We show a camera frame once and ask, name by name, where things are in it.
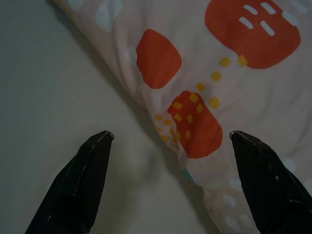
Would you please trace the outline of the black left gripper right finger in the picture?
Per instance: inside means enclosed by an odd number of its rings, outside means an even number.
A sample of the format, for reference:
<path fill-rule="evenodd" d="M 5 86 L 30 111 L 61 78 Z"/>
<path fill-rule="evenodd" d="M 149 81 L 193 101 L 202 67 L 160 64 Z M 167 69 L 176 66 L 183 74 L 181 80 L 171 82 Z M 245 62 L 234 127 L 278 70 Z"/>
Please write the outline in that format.
<path fill-rule="evenodd" d="M 275 151 L 242 131 L 230 132 L 241 187 L 262 234 L 310 234 L 312 197 Z"/>

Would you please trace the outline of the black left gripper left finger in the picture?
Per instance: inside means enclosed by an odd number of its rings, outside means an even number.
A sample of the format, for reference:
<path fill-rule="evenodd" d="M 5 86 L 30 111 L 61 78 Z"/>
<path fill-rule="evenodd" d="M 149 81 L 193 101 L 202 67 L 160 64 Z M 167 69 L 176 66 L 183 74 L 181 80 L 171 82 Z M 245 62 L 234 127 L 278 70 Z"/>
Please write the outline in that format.
<path fill-rule="evenodd" d="M 89 137 L 52 182 L 28 234 L 88 234 L 102 197 L 114 135 Z"/>

